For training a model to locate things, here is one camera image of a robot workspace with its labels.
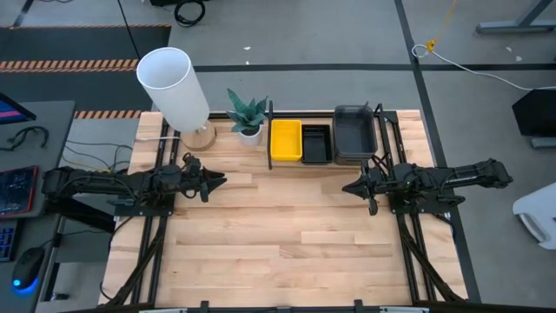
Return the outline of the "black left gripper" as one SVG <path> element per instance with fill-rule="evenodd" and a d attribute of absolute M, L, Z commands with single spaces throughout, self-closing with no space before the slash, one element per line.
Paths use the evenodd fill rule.
<path fill-rule="evenodd" d="M 203 203 L 209 200 L 209 192 L 227 182 L 224 173 L 206 170 L 205 167 L 193 170 L 179 169 L 174 182 L 170 185 L 172 192 L 182 193 L 186 198 L 199 196 Z"/>

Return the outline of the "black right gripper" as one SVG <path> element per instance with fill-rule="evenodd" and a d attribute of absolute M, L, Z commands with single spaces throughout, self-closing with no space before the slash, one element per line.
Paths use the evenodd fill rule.
<path fill-rule="evenodd" d="M 386 195 L 402 192 L 407 187 L 407 163 L 399 163 L 387 171 L 379 166 L 367 167 L 367 174 L 361 174 L 359 178 L 344 186 L 342 190 L 355 196 L 366 196 L 369 203 L 369 214 L 375 216 L 378 213 L 376 195 Z"/>

